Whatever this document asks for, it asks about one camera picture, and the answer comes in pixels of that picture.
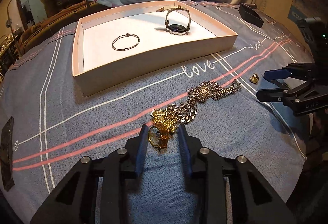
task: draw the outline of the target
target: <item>silver bracelet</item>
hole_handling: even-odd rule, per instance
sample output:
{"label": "silver bracelet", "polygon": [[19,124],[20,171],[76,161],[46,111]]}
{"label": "silver bracelet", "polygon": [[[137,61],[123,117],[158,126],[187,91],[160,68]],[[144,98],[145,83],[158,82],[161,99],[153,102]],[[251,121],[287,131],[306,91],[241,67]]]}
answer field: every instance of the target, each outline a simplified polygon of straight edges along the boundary
{"label": "silver bracelet", "polygon": [[134,36],[134,37],[138,38],[138,43],[140,42],[140,38],[139,38],[139,36],[137,36],[137,35],[135,35],[135,34],[133,34],[133,33],[127,33],[127,34],[125,34],[125,35],[121,35],[121,36],[119,36],[119,37],[117,37],[117,38],[114,39],[114,41],[113,41],[113,43],[112,43],[112,47],[113,47],[113,49],[116,50],[116,51],[125,51],[125,50],[129,50],[129,49],[131,49],[131,48],[136,47],[136,46],[138,45],[138,43],[136,43],[135,45],[133,45],[133,46],[131,46],[131,47],[129,47],[129,48],[123,48],[123,49],[117,49],[117,48],[115,48],[114,43],[115,43],[118,39],[121,39],[121,38],[124,38],[124,37],[129,37],[129,36]]}

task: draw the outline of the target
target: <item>small gold object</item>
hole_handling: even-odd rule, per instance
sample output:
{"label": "small gold object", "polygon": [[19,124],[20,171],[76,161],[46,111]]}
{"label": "small gold object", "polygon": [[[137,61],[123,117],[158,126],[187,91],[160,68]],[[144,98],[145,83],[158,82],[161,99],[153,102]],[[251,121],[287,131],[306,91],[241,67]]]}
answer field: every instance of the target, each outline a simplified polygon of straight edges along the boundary
{"label": "small gold object", "polygon": [[256,73],[254,73],[253,76],[249,78],[249,81],[250,81],[251,83],[257,84],[257,83],[259,82],[259,77],[258,77],[258,75],[257,75]]}
{"label": "small gold object", "polygon": [[195,88],[188,89],[186,102],[179,106],[176,104],[167,105],[165,110],[153,109],[150,113],[154,126],[148,131],[148,141],[157,148],[167,148],[167,143],[171,134],[178,128],[178,123],[189,123],[197,114],[197,102],[203,103],[208,98],[219,100],[227,95],[235,93],[240,87],[240,82],[234,80],[232,84],[225,88],[215,82],[202,82]]}

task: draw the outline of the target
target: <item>cardboard box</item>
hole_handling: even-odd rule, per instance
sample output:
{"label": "cardboard box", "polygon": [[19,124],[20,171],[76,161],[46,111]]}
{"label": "cardboard box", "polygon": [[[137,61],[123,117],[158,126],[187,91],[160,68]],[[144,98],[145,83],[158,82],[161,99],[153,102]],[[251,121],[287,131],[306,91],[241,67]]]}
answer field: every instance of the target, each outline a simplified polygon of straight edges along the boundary
{"label": "cardboard box", "polygon": [[[162,7],[181,5],[189,10],[191,27],[188,35],[166,31],[167,12]],[[169,24],[188,24],[185,11],[174,11]],[[115,38],[132,33],[140,43],[127,51],[112,48]],[[186,60],[231,49],[237,34],[205,13],[179,1],[143,2],[111,8],[81,18],[73,43],[73,77],[85,96],[124,81]],[[115,42],[118,49],[138,41],[125,37]]]}

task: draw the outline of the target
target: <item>metal bolt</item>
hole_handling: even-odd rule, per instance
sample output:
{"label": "metal bolt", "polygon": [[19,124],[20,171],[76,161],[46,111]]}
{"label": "metal bolt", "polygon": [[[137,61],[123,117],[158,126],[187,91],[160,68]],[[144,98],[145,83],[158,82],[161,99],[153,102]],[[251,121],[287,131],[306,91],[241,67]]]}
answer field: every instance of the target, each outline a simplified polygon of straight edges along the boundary
{"label": "metal bolt", "polygon": [[209,150],[208,148],[206,148],[206,147],[201,148],[199,151],[200,151],[202,154],[204,154],[204,155],[206,155],[206,154],[208,154],[208,153],[210,152],[210,150]]}
{"label": "metal bolt", "polygon": [[120,149],[117,150],[117,153],[119,155],[124,155],[126,152],[127,152],[126,148],[120,148]]}
{"label": "metal bolt", "polygon": [[239,157],[237,157],[237,160],[240,162],[240,163],[245,163],[247,161],[247,158],[243,155],[240,155]]}
{"label": "metal bolt", "polygon": [[88,156],[84,156],[83,158],[80,159],[81,163],[87,164],[90,161],[90,158]]}

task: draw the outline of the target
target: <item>jewelry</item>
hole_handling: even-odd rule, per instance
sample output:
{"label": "jewelry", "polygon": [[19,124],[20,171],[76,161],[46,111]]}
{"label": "jewelry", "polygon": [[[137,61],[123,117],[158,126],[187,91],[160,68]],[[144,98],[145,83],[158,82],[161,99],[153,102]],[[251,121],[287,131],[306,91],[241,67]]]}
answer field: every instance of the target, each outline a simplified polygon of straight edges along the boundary
{"label": "jewelry", "polygon": [[[191,17],[190,17],[190,13],[189,10],[186,9],[185,7],[181,7],[180,5],[175,6],[175,7],[169,7],[169,8],[160,8],[158,10],[156,10],[156,12],[162,12],[162,11],[166,11],[168,10],[168,13],[166,14],[165,17],[165,26],[166,26],[166,30],[170,33],[170,34],[175,34],[175,35],[185,35],[189,33],[190,30],[190,22],[191,22]],[[189,16],[189,22],[188,22],[188,26],[184,27],[180,24],[171,24],[169,25],[169,20],[167,19],[168,15],[176,10],[183,10],[186,11],[188,13]]]}
{"label": "jewelry", "polygon": [[116,51],[125,51],[125,50],[129,50],[129,49],[131,49],[131,48],[136,47],[136,46],[138,45],[138,43],[136,43],[134,46],[131,46],[131,47],[129,47],[129,48],[123,48],[123,49],[117,49],[117,48],[115,48],[114,43],[115,43],[118,39],[121,39],[121,38],[124,38],[124,37],[129,37],[129,36],[134,36],[134,37],[138,38],[138,43],[140,42],[140,38],[139,38],[139,36],[137,36],[137,35],[135,35],[135,34],[133,34],[133,33],[127,33],[127,34],[125,34],[125,35],[121,35],[121,36],[116,37],[116,38],[114,39],[114,41],[113,41],[113,43],[112,43],[112,47],[113,47],[113,49],[116,50]]}
{"label": "jewelry", "polygon": [[256,73],[254,73],[253,76],[249,78],[249,81],[250,81],[251,83],[257,84],[257,83],[259,82],[259,77],[258,77],[258,75],[257,75]]}
{"label": "jewelry", "polygon": [[167,148],[167,143],[171,134],[177,130],[178,123],[189,123],[197,114],[197,102],[203,103],[208,98],[219,100],[227,95],[235,93],[240,87],[240,82],[234,80],[228,87],[222,87],[216,82],[202,82],[195,88],[188,89],[186,102],[179,106],[176,104],[167,105],[164,110],[153,109],[150,113],[154,126],[150,127],[148,132],[148,141],[157,148]]}

